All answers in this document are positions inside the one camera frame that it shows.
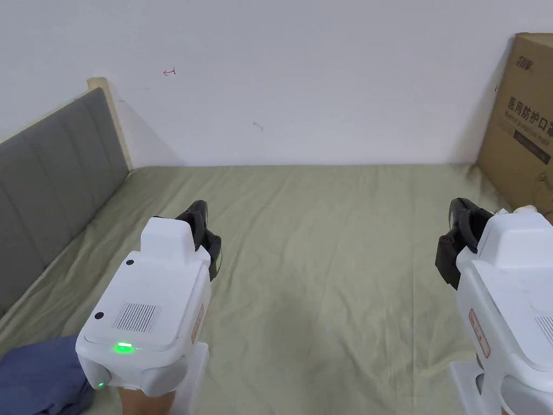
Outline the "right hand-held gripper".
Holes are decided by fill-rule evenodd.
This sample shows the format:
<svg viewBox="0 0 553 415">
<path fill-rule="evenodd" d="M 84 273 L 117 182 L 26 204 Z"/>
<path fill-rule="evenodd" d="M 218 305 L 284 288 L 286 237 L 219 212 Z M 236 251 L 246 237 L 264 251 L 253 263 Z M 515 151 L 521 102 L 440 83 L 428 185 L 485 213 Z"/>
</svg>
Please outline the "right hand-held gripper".
<svg viewBox="0 0 553 415">
<path fill-rule="evenodd" d="M 449 228 L 435 266 L 476 353 L 450 365 L 464 412 L 552 414 L 552 225 L 455 198 Z"/>
</svg>

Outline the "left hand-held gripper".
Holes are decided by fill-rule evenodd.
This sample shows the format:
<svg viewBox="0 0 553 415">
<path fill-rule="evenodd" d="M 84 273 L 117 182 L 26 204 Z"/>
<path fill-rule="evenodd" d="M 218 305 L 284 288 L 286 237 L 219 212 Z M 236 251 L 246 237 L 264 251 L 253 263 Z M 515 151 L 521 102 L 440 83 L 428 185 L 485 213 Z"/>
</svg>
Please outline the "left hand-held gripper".
<svg viewBox="0 0 553 415">
<path fill-rule="evenodd" d="M 199 332 L 222 264 L 222 238 L 207 223 L 202 199 L 175 219 L 149 219 L 76 340 L 94 389 L 176 391 L 170 414 L 194 412 L 209 354 Z"/>
</svg>

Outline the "person's left hand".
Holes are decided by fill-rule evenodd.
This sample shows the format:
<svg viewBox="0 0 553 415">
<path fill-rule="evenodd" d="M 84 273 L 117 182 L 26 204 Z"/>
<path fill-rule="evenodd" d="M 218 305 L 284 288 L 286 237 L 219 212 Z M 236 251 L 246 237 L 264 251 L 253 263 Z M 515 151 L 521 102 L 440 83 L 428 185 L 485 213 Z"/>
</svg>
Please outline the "person's left hand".
<svg viewBox="0 0 553 415">
<path fill-rule="evenodd" d="M 170 414 L 176 391 L 159 397 L 147 396 L 142 390 L 119 388 L 122 414 Z"/>
</svg>

